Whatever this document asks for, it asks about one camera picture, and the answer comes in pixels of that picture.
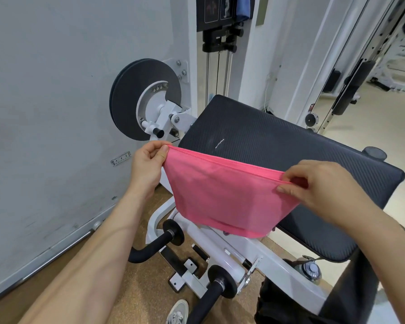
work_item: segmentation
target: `sneaker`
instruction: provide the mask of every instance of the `sneaker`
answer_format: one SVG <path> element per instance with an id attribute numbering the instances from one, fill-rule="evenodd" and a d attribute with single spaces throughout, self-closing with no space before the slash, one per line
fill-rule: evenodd
<path id="1" fill-rule="evenodd" d="M 180 299 L 168 314 L 166 324 L 186 324 L 189 315 L 189 305 L 184 299 Z"/>

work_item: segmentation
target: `leg curl machine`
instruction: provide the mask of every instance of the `leg curl machine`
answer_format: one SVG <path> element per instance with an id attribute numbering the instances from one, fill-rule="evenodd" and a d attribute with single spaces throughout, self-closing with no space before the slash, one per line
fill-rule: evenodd
<path id="1" fill-rule="evenodd" d="M 283 171 L 302 159 L 338 162 L 381 208 L 405 179 L 402 170 L 380 159 L 230 98 L 215 96 L 198 119 L 180 101 L 180 82 L 173 69 L 158 60 L 141 59 L 125 67 L 114 81 L 110 113 L 117 128 L 134 140 L 163 140 L 179 130 L 185 133 L 179 143 L 182 148 Z M 164 172 L 161 184 L 172 192 Z M 157 229 L 169 212 L 163 230 Z M 255 269 L 266 277 L 257 323 L 367 323 L 378 278 L 355 242 L 302 206 L 277 228 L 323 259 L 351 260 L 329 295 L 294 269 L 301 263 L 284 261 L 259 240 L 190 222 L 175 209 L 174 197 L 153 213 L 147 246 L 132 248 L 129 261 L 140 263 L 161 253 L 176 272 L 171 286 L 179 291 L 188 285 L 200 298 L 189 324 L 201 323 L 220 296 L 233 298 L 240 293 Z M 195 263 L 181 261 L 167 246 L 168 242 L 181 245 L 183 231 L 208 262 L 201 277 L 194 275 Z"/>

